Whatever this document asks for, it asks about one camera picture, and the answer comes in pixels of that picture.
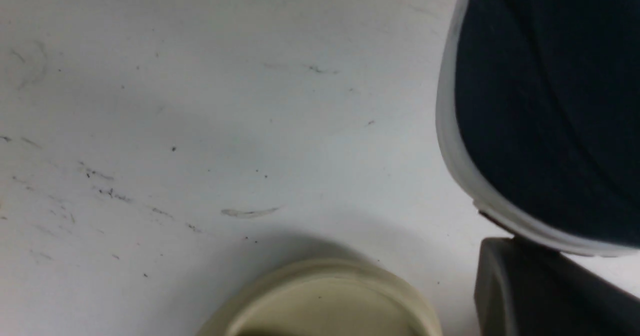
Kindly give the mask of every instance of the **black rubber shoe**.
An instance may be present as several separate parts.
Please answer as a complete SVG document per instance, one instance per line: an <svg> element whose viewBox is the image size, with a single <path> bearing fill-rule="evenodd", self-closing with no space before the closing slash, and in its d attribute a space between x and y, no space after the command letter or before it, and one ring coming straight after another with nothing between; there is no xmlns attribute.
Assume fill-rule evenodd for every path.
<svg viewBox="0 0 640 336"><path fill-rule="evenodd" d="M436 129L496 224L563 252L635 252L640 0L458 0Z"/></svg>

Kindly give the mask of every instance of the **beige shoe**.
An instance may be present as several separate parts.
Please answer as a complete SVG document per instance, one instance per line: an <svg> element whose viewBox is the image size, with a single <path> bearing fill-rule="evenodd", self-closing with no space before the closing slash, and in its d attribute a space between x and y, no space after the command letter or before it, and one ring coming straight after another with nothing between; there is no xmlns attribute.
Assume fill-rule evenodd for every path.
<svg viewBox="0 0 640 336"><path fill-rule="evenodd" d="M442 336L418 291L381 268L293 263L226 302L197 336Z"/></svg>

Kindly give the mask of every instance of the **dirt speck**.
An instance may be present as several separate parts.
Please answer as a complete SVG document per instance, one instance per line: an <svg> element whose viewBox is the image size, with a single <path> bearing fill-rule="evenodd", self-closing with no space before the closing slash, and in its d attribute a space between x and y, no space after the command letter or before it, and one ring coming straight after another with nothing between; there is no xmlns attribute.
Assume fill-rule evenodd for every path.
<svg viewBox="0 0 640 336"><path fill-rule="evenodd" d="M185 225L186 225L189 229L191 229L191 231L195 232L196 234L200 234L200 233L202 233L202 230L201 230L201 229L199 229L198 227L196 227L196 226L194 226L194 225L190 224L189 222L186 222L186 223L185 223Z"/></svg>

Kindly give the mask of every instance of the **scuff mark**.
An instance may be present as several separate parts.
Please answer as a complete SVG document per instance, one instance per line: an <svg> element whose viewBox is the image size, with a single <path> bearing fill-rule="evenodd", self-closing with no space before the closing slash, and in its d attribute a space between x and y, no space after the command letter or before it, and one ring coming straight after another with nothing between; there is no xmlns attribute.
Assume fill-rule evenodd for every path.
<svg viewBox="0 0 640 336"><path fill-rule="evenodd" d="M23 64L27 63L27 60L25 60L25 58L20 53L18 53L13 47L11 47L11 55L16 56L16 58L22 61Z"/></svg>
<svg viewBox="0 0 640 336"><path fill-rule="evenodd" d="M126 197L126 195L116 193L113 188L109 188L108 190L98 188L98 193L101 195L108 195L112 199L117 199L122 202L126 202L127 204L133 203L133 199Z"/></svg>
<svg viewBox="0 0 640 336"><path fill-rule="evenodd" d="M222 213L222 215L230 216L232 218L237 218L237 219L255 219L261 216L271 215L272 213L275 213L281 208L282 207L272 207L266 210L258 210L258 211L238 211L238 210L234 210L233 208L225 208L224 210L221 210L220 213Z"/></svg>
<svg viewBox="0 0 640 336"><path fill-rule="evenodd" d="M4 74L16 90L20 91L27 85L36 85L47 74L48 56L43 42L27 40L11 47L9 55L17 62L10 62Z"/></svg>
<svg viewBox="0 0 640 336"><path fill-rule="evenodd" d="M151 207L151 212L152 212L152 213L156 213L156 214L160 214L160 215L163 215L163 216L166 216L166 217L170 218L171 220L174 220L174 216L173 216L173 215L171 215L171 213L169 213L169 212L167 212L167 211L162 211L162 210L161 210L161 209L159 209L159 208Z"/></svg>
<svg viewBox="0 0 640 336"><path fill-rule="evenodd" d="M22 140L23 142L35 147L36 149L41 149L42 150L42 146L37 144L36 142L33 142L32 140L29 140L29 138L26 137L20 137L20 140Z"/></svg>
<svg viewBox="0 0 640 336"><path fill-rule="evenodd" d="M336 69L321 69L320 67L318 67L318 65L304 65L304 67L308 68L309 70L315 72L316 74L332 74L332 75L337 75L340 74L340 71L336 70Z"/></svg>
<svg viewBox="0 0 640 336"><path fill-rule="evenodd" d="M40 231L45 235L51 236L52 238L58 238L58 236L55 233L53 233L50 229L46 228L45 226L34 224L33 227L34 229L36 229L37 231Z"/></svg>
<svg viewBox="0 0 640 336"><path fill-rule="evenodd" d="M106 174L104 174L103 172L100 172L99 170L96 169L92 169L91 167L87 167L87 165L85 165L84 162L82 161L78 161L78 163L84 168L82 170L80 170L80 172L82 172L83 174L86 174L87 178L90 179L91 176L97 176L103 180L106 181L114 181L115 178L112 176L108 176Z"/></svg>
<svg viewBox="0 0 640 336"><path fill-rule="evenodd" d="M191 229L192 231L194 231L196 234L200 234L200 233L202 233L202 230L201 230L201 229L199 229L198 227L196 227L196 226L194 226L194 225L190 224L189 222L185 222L184 224L185 224L189 229Z"/></svg>

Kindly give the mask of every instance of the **shoe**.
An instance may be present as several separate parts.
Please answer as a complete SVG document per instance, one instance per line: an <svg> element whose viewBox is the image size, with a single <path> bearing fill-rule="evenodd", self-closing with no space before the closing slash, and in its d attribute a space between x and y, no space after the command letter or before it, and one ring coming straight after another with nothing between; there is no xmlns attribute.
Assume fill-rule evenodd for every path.
<svg viewBox="0 0 640 336"><path fill-rule="evenodd" d="M438 143L480 213L538 245L640 247L640 0L458 0Z"/></svg>
<svg viewBox="0 0 640 336"><path fill-rule="evenodd" d="M198 336L442 336L434 308L399 277L362 262L287 265L245 287Z"/></svg>

